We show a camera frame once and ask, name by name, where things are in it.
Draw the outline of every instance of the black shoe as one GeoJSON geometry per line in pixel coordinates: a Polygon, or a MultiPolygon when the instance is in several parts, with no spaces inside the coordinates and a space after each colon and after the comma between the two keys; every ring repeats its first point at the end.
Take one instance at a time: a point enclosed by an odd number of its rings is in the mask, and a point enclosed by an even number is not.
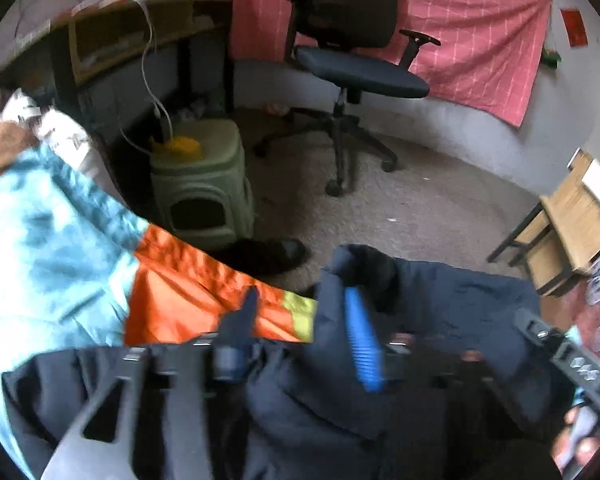
{"type": "Polygon", "coordinates": [[[300,266],[306,260],[308,250],[297,238],[276,238],[264,242],[246,238],[209,254],[232,269],[251,276],[270,276],[300,266]]]}

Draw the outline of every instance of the wooden chair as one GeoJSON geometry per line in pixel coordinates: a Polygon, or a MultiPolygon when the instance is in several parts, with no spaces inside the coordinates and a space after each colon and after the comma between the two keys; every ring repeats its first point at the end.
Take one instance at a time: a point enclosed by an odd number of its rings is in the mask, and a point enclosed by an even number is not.
{"type": "Polygon", "coordinates": [[[507,247],[516,248],[509,265],[522,264],[539,294],[561,296],[586,276],[600,252],[600,205],[582,183],[592,161],[578,150],[558,189],[539,198],[487,261],[495,261],[507,247]]]}

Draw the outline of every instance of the orange fabric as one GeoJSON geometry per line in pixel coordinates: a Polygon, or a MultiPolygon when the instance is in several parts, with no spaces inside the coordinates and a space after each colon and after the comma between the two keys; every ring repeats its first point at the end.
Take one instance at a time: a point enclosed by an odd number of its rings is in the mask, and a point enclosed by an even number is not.
{"type": "Polygon", "coordinates": [[[125,344],[182,343],[212,332],[222,314],[240,309],[250,285],[260,296],[254,336],[299,341],[279,288],[221,264],[152,224],[134,255],[140,264],[125,344]]]}

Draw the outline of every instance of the stool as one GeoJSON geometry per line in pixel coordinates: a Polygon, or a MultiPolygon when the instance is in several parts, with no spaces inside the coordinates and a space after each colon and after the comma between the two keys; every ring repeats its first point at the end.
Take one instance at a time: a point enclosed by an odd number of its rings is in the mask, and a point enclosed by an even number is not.
{"type": "Polygon", "coordinates": [[[253,195],[244,174],[244,149],[233,121],[183,121],[174,136],[196,139],[202,160],[153,153],[151,181],[163,226],[203,251],[253,236],[253,195]]]}

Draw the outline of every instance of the pink curtain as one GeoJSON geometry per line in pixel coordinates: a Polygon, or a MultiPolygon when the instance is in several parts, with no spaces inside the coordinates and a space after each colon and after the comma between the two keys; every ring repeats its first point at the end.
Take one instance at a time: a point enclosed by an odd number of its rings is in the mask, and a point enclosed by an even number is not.
{"type": "MultiPolygon", "coordinates": [[[[442,41],[411,65],[433,96],[487,111],[520,126],[533,86],[551,0],[400,0],[391,43],[367,54],[397,63],[407,39],[400,28],[442,41]]],[[[282,60],[287,0],[234,0],[236,59],[282,60]]]]}

